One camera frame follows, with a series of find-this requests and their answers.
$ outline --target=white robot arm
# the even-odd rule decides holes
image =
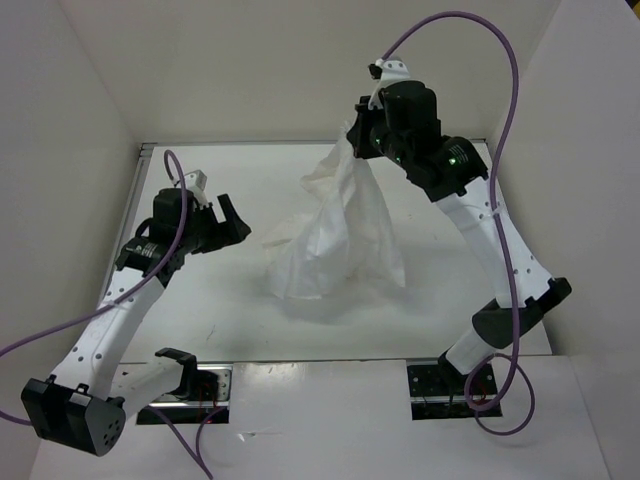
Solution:
[[[169,261],[137,292],[114,304],[160,266],[178,235],[182,210],[178,188],[160,191],[154,199],[153,217],[122,248],[100,305],[113,304],[113,308],[91,320],[45,381],[32,378],[24,387],[21,398],[40,438],[102,456],[113,448],[131,415],[165,393],[187,398],[198,388],[196,357],[172,348],[156,352],[156,358],[144,368],[114,379],[144,316],[182,267],[185,256],[240,243],[251,232],[227,195],[218,197],[226,221],[217,221],[204,195],[206,177],[201,171],[187,174],[185,180],[187,217]]]
[[[476,365],[513,342],[511,296],[495,225],[497,212],[489,199],[487,166],[467,139],[441,134],[435,93],[411,80],[401,60],[380,59],[369,71],[376,87],[370,96],[360,98],[356,123],[347,134],[355,156],[384,156],[402,167],[407,179],[422,188],[462,233],[495,292],[495,299],[473,315],[472,327],[438,360],[452,391],[461,390]],[[499,187],[497,196],[524,335],[571,293],[571,286],[564,278],[553,278],[536,261],[511,222]]]

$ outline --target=cable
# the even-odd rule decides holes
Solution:
[[[216,416],[218,413],[223,411],[224,407],[215,408],[206,417],[204,417],[204,420],[202,420],[202,422],[200,422],[200,426],[198,426],[198,432],[196,433],[196,451],[195,452],[189,446],[185,438],[178,431],[178,429],[173,424],[173,422],[169,419],[169,417],[167,417],[161,410],[158,410],[157,408],[152,406],[147,406],[147,410],[154,413],[160,420],[162,420],[164,423],[167,424],[167,426],[171,429],[171,431],[176,436],[178,441],[182,444],[182,446],[187,451],[187,453],[191,456],[191,458],[193,458],[193,461],[198,464],[198,466],[202,469],[202,471],[205,473],[205,475],[209,480],[213,480],[213,474],[207,468],[207,465],[204,463],[204,459],[202,458],[202,453],[200,452],[200,438],[202,436],[202,431],[204,430],[204,426],[207,425],[214,416]]]
[[[167,417],[164,413],[162,413],[161,410],[158,410],[155,407],[152,406],[147,406],[147,409],[149,411],[151,411],[152,413],[154,413],[160,420],[162,420],[164,423],[167,424],[167,426],[171,429],[171,431],[173,432],[173,434],[176,436],[176,438],[178,439],[178,441],[182,444],[182,446],[184,447],[184,449],[187,451],[187,453],[191,456],[191,458],[193,458],[193,461],[196,462],[198,464],[198,466],[202,469],[202,471],[205,473],[205,475],[207,476],[207,478],[209,480],[213,480],[213,475],[211,474],[211,472],[209,471],[209,469],[207,468],[207,466],[205,465],[204,461],[202,460],[202,458],[200,457],[200,454],[196,454],[193,449],[189,446],[189,444],[187,443],[187,441],[184,439],[184,437],[182,436],[182,434],[178,431],[178,429],[176,428],[176,426],[173,424],[173,422],[171,422],[171,420],[169,420],[169,417]],[[198,437],[196,437],[196,448],[198,445]]]
[[[511,357],[509,357],[508,355],[504,355],[502,353],[495,353],[493,355],[489,355],[487,358],[482,360],[467,376],[467,380],[464,384],[464,396],[467,401],[467,405],[469,405],[469,408],[471,408],[475,412],[476,422],[478,423],[478,425],[480,425],[480,427],[483,430],[499,436],[513,435],[515,433],[522,431],[529,424],[529,422],[531,421],[531,418],[533,418],[533,413],[535,411],[535,405],[536,405],[535,395],[533,392],[533,386],[531,385],[531,381],[527,377],[524,370],[522,370],[522,368],[518,365],[518,356],[520,354],[520,311],[518,310],[518,290],[516,288],[516,279],[513,273],[513,265],[511,262],[511,254],[509,252],[509,245],[507,243],[507,238],[504,233],[504,227],[502,225],[500,213],[496,210],[498,208],[498,202],[496,198],[496,181],[498,178],[498,167],[500,165],[500,158],[502,156],[504,144],[507,141],[507,136],[509,135],[509,130],[511,129],[511,124],[513,123],[513,117],[515,115],[516,105],[518,103],[518,90],[520,87],[518,62],[516,60],[515,52],[513,51],[513,47],[509,43],[509,40],[507,39],[505,34],[502,33],[502,31],[500,31],[500,29],[496,27],[493,23],[491,23],[489,20],[479,15],[475,15],[473,13],[460,12],[460,11],[448,11],[448,12],[441,12],[435,15],[431,15],[419,21],[418,23],[416,23],[413,27],[411,27],[404,34],[402,34],[402,36],[382,55],[381,58],[383,60],[386,60],[398,49],[400,45],[402,45],[415,32],[420,30],[425,25],[443,18],[463,18],[466,20],[471,20],[472,22],[478,23],[483,27],[487,28],[489,31],[491,31],[491,33],[493,33],[498,38],[498,40],[500,40],[500,43],[502,44],[502,46],[507,52],[507,56],[509,57],[509,64],[511,66],[511,76],[512,76],[511,101],[509,103],[509,111],[507,113],[507,118],[504,122],[504,128],[502,129],[500,139],[498,140],[496,153],[493,158],[493,165],[491,167],[491,173],[489,175],[489,202],[491,204],[491,210],[495,212],[494,219],[496,223],[496,230],[498,232],[498,238],[500,240],[500,246],[502,248],[502,254],[504,256],[504,263],[507,270],[507,279],[509,280],[509,293],[511,296],[511,317],[513,320],[513,347],[512,347]],[[476,402],[474,402],[473,397],[471,395],[471,384],[475,376],[477,375],[477,373],[480,371],[480,369],[482,369],[482,367],[484,367],[487,363],[489,363],[495,357],[506,358],[510,360],[511,363],[509,366],[507,377],[504,381],[504,384],[502,385],[502,388],[492,400],[488,401],[487,403],[483,403],[481,405],[477,404]],[[502,398],[507,394],[507,392],[511,388],[511,384],[513,383],[513,379],[515,377],[516,371],[520,372],[520,374],[524,378],[524,381],[527,384],[527,388],[529,389],[529,392],[531,395],[531,406],[529,408],[529,413],[527,414],[527,417],[525,418],[525,420],[520,425],[513,428],[512,430],[508,430],[505,432],[491,430],[482,424],[478,414],[479,412],[490,410],[498,405],[500,400],[502,400]]]
[[[202,431],[204,430],[204,426],[209,423],[209,421],[215,417],[218,413],[223,411],[225,407],[214,408],[212,412],[210,412],[204,420],[200,423],[198,427],[198,432],[196,433],[196,455],[200,459],[200,461],[204,464],[204,459],[202,458],[202,453],[200,452],[200,438],[202,437]]]
[[[18,340],[17,342],[12,343],[11,345],[8,345],[4,347],[2,350],[0,350],[0,358],[4,357],[7,353],[12,352],[13,350],[16,350],[17,348],[27,345],[28,343],[35,342],[36,340],[47,337],[49,335],[53,335],[54,333],[58,333],[67,328],[75,327],[76,325],[79,325],[84,322],[88,322],[89,320],[99,315],[107,313],[108,311],[113,309],[116,305],[122,303],[131,295],[138,292],[147,283],[149,283],[151,279],[154,278],[160,272],[160,270],[162,270],[162,268],[164,268],[164,266],[167,264],[171,256],[174,254],[174,252],[178,248],[178,245],[180,244],[180,239],[182,238],[182,234],[184,232],[184,226],[187,222],[187,187],[186,187],[186,181],[184,178],[184,173],[182,171],[182,166],[180,165],[180,162],[178,161],[178,158],[176,157],[175,153],[173,153],[171,150],[165,150],[164,165],[169,175],[169,178],[171,179],[172,182],[173,182],[173,176],[171,175],[171,170],[169,168],[169,159],[171,159],[174,166],[176,167],[176,170],[178,171],[178,179],[180,181],[180,190],[181,190],[180,198],[182,201],[182,209],[180,211],[180,221],[178,222],[178,231],[176,232],[176,236],[173,239],[173,242],[171,243],[169,250],[167,250],[166,255],[162,258],[162,260],[160,260],[158,265],[156,265],[156,267],[153,270],[151,270],[151,272],[149,272],[149,274],[146,277],[140,280],[140,282],[137,285],[135,285],[130,290],[124,292],[122,295],[116,298],[113,301],[113,303],[110,303],[109,305],[105,305],[104,307],[100,307],[93,313],[83,315],[74,320],[70,320],[68,322],[62,323],[56,327],[48,328],[39,333],[34,333],[33,335],[25,337],[22,340]],[[19,425],[25,425],[25,426],[31,425],[31,422],[29,420],[14,417],[13,415],[5,413],[2,410],[0,410],[0,418],[2,418],[3,420],[7,420],[9,422],[17,423]]]

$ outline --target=white wall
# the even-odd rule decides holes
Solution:
[[[61,0],[138,140],[335,138],[370,93],[366,66],[422,17],[485,15],[523,67],[559,0]],[[445,20],[400,54],[449,132],[486,137],[508,65],[481,27]]]
[[[97,299],[131,184],[132,136],[60,6],[3,2],[0,15],[0,344]],[[0,360],[0,408],[68,349],[58,334]],[[37,438],[0,421],[2,478],[24,479]]]
[[[547,327],[573,355],[614,480],[638,478],[639,46],[624,1],[563,0],[523,78],[502,175],[532,249],[574,287]]]

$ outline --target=white fabric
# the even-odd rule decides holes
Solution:
[[[322,204],[312,216],[285,220],[264,239],[274,295],[320,298],[352,276],[382,277],[404,286],[387,205],[367,161],[353,156],[346,128],[301,184]]]

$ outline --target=white table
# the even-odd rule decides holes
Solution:
[[[489,161],[483,143],[476,144]],[[298,361],[437,357],[493,298],[462,236],[404,172],[385,159],[371,165],[404,255],[407,287],[357,285],[317,301],[281,301],[266,290],[262,237],[318,202],[299,186],[329,144],[175,146],[185,172],[209,177],[209,200],[228,193],[253,233],[237,246],[192,256],[151,309],[123,362],[146,362],[161,347],[203,361]],[[169,182],[156,147],[132,206],[138,225]],[[214,202],[217,213],[219,206]],[[126,232],[128,239],[131,232]],[[542,325],[522,341],[525,355],[548,355]]]
[[[216,480],[606,480],[607,470],[566,357],[522,358],[536,387],[532,423],[510,438],[473,419],[412,421],[404,361],[244,364],[234,369],[230,420],[205,427]],[[501,384],[507,362],[494,364]],[[517,378],[494,428],[529,405]],[[180,425],[193,444],[196,425]],[[204,475],[164,425],[130,422],[96,458],[42,442],[31,480],[176,480]]]

